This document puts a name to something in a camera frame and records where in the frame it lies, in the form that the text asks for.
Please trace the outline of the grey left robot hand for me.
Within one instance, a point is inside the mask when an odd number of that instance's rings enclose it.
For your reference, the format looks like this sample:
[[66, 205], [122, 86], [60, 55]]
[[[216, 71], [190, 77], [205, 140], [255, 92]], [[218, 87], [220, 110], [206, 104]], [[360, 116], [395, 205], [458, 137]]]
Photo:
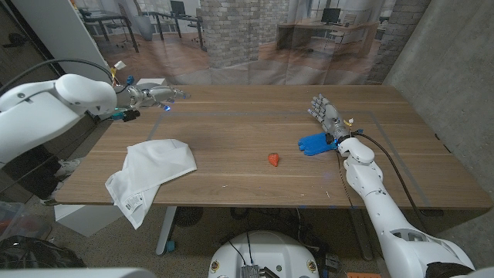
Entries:
[[157, 86], [153, 83], [126, 86], [123, 89], [116, 89], [116, 93], [115, 110], [139, 110], [142, 107], [162, 107], [167, 110], [169, 103], [190, 97], [183, 90], [170, 86]]

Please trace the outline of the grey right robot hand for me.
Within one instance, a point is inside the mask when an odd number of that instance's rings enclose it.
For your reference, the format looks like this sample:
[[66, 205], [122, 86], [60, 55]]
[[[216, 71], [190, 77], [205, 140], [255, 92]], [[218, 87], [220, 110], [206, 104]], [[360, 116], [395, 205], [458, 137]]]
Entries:
[[322, 125], [323, 130], [336, 141], [345, 140], [350, 136], [347, 125], [343, 122], [336, 107], [323, 95], [313, 97], [312, 108], [308, 112]]

